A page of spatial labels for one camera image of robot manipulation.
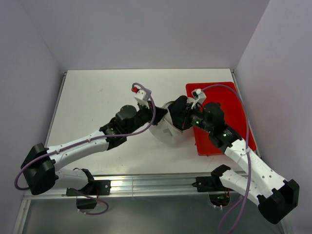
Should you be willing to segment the black bra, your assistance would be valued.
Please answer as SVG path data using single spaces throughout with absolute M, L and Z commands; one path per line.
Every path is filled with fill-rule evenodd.
M 182 95 L 168 106 L 173 125 L 181 131 L 192 127 L 191 114 L 194 110 L 191 109 L 191 104 L 187 103 L 187 100 L 188 97 Z

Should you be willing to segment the white mesh laundry bag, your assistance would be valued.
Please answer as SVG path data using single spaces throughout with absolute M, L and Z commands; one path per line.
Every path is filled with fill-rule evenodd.
M 193 98 L 188 97 L 187 103 L 190 103 L 192 105 L 193 101 Z M 167 113 L 157 125 L 152 125 L 149 128 L 149 131 L 156 139 L 166 144 L 175 144 L 185 131 L 177 129 L 172 123 L 168 106 L 173 102 L 174 101 L 169 101 L 161 107 L 167 110 Z

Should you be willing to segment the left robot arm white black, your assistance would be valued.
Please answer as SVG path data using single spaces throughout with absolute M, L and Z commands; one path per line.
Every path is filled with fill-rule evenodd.
M 94 191 L 95 182 L 86 169 L 66 170 L 65 166 L 86 156 L 108 151 L 126 142 L 127 137 L 148 124 L 157 125 L 168 113 L 160 107 L 123 106 L 109 123 L 78 140 L 58 146 L 34 145 L 21 165 L 21 171 L 33 195 L 53 187 L 73 188 L 84 195 Z

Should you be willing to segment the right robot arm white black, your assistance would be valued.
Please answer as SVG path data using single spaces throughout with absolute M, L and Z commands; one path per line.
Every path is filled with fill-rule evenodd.
M 196 178 L 193 186 L 198 192 L 228 188 L 244 195 L 248 191 L 248 199 L 272 224 L 280 222 L 298 205 L 298 183 L 277 174 L 247 146 L 241 135 L 225 123 L 219 103 L 208 102 L 203 109 L 187 104 L 186 111 L 186 125 L 207 132 L 210 142 L 251 176 L 249 182 L 247 178 L 222 164 L 210 176 Z

